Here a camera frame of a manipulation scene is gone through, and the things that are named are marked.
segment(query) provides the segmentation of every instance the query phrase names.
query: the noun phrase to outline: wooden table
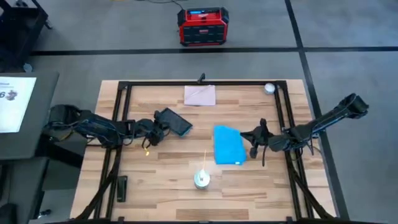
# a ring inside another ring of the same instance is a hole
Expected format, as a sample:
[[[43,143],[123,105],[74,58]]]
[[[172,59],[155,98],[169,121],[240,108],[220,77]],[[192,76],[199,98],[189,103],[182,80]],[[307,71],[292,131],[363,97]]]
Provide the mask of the wooden table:
[[[287,80],[287,84],[296,125],[307,123],[312,116],[303,82]],[[102,82],[96,107],[100,116],[112,117],[117,86],[116,80]],[[155,110],[169,107],[191,122],[193,129],[184,139],[170,134],[157,147],[150,147],[148,156],[141,148],[141,139],[123,148],[119,175],[129,177],[127,201],[115,202],[113,220],[119,216],[126,221],[281,221],[286,216],[294,217],[283,152],[267,150],[265,167],[261,165],[262,150],[257,159],[248,156],[242,166],[218,166],[213,157],[216,124],[250,131],[259,125],[260,118],[265,118],[270,131],[280,133],[274,96],[265,95],[263,86],[217,86],[216,106],[196,107],[183,104],[183,89],[183,86],[132,88],[129,119],[152,119]],[[244,141],[244,146],[249,152],[250,144]],[[193,175],[202,168],[205,150],[205,167],[211,174],[211,183],[208,190],[197,190]],[[100,147],[87,147],[71,217],[80,214],[96,193],[104,154]],[[310,190],[335,215],[322,155],[315,151],[311,156],[304,149],[302,158]],[[298,191],[303,204],[302,193]]]

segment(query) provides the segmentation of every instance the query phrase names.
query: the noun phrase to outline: black floor line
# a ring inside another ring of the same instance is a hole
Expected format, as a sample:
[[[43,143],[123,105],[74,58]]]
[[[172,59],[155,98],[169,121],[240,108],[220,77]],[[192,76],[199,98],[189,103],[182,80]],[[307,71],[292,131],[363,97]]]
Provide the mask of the black floor line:
[[[197,53],[256,53],[297,52],[296,47],[226,47],[185,49],[126,49],[126,50],[48,50],[34,51],[31,56],[59,55],[134,55],[134,54],[197,54]]]
[[[398,47],[304,47],[305,52],[398,52]]]
[[[315,117],[319,118],[322,115],[322,112],[318,102],[318,97],[315,91],[315,87],[313,85],[310,66],[308,65],[307,57],[305,55],[305,49],[303,47],[299,26],[297,25],[297,21],[294,16],[292,3],[290,2],[290,0],[285,0],[285,3],[286,3],[287,12],[289,13],[290,22],[292,23],[293,33],[298,47],[298,54],[300,55],[305,82],[307,84],[308,94],[310,95],[313,112]],[[337,205],[337,213],[340,216],[340,218],[349,220],[346,202],[344,200],[343,191],[341,189],[340,181],[338,179],[336,166],[333,160],[333,155],[331,153],[331,148],[326,133],[323,133],[321,136],[321,144],[322,144],[323,155],[326,158],[326,167],[329,174],[329,178],[331,180],[330,184],[333,190],[333,196]]]
[[[304,52],[398,52],[398,47],[302,47]],[[135,55],[135,54],[203,54],[203,53],[278,53],[299,52],[297,47],[225,47],[184,49],[115,49],[115,50],[37,50],[31,56],[65,55]]]

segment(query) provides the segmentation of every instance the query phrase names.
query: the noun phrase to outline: small cup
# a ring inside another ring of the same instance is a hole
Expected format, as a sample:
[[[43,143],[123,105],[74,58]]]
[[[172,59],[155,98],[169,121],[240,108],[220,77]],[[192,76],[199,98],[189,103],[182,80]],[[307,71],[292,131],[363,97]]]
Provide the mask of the small cup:
[[[200,190],[205,190],[210,183],[210,175],[205,170],[199,170],[193,177],[195,187]]]

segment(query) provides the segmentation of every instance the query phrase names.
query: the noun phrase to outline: pink paper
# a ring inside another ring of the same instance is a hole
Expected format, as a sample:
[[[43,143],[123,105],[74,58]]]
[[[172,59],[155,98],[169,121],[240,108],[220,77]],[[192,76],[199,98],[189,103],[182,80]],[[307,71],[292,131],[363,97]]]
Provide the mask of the pink paper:
[[[184,104],[190,106],[214,106],[216,105],[216,87],[185,86]]]

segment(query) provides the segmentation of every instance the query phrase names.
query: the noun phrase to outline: blue cloth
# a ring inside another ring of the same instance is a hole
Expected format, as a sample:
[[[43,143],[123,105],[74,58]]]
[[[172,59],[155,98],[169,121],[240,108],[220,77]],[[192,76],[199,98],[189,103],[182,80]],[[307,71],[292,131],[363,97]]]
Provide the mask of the blue cloth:
[[[240,132],[223,125],[214,127],[214,157],[216,164],[239,164],[246,161],[246,151]]]

